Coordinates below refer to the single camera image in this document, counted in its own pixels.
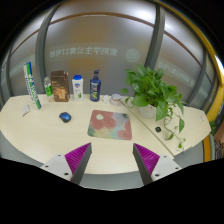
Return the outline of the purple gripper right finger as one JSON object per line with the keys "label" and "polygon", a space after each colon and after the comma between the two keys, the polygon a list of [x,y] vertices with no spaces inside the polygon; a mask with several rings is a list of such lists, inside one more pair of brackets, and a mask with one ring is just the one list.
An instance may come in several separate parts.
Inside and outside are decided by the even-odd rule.
{"label": "purple gripper right finger", "polygon": [[167,155],[159,156],[136,143],[133,144],[133,155],[144,185],[181,170],[181,167]]}

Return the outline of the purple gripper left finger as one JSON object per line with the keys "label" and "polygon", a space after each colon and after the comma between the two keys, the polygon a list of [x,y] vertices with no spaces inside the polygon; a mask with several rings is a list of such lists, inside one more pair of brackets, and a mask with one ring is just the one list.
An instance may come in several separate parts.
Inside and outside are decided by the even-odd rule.
{"label": "purple gripper left finger", "polygon": [[92,153],[91,144],[82,145],[69,153],[57,154],[41,166],[45,171],[79,185]]}

